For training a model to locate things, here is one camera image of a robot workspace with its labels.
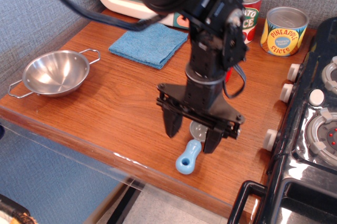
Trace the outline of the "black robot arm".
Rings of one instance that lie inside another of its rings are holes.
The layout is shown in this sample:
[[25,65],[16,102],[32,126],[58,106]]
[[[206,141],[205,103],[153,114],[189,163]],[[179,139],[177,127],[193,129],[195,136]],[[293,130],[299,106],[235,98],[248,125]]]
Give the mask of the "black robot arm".
[[186,85],[158,85],[168,136],[176,135],[183,117],[207,127],[203,151],[212,153],[223,138],[237,138],[244,116],[230,106],[225,77],[230,69],[244,77],[242,0],[142,0],[152,11],[179,13],[189,20],[190,61]]

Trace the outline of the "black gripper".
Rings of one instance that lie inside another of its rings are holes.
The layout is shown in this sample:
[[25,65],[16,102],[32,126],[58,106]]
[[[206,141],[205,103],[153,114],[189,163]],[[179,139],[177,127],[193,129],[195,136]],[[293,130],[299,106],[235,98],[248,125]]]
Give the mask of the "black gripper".
[[223,138],[237,139],[244,116],[224,98],[234,98],[243,91],[229,95],[225,75],[231,67],[221,66],[197,69],[188,63],[186,84],[160,83],[157,86],[157,104],[163,111],[166,134],[172,138],[179,131],[184,117],[208,127],[203,152],[212,154]]

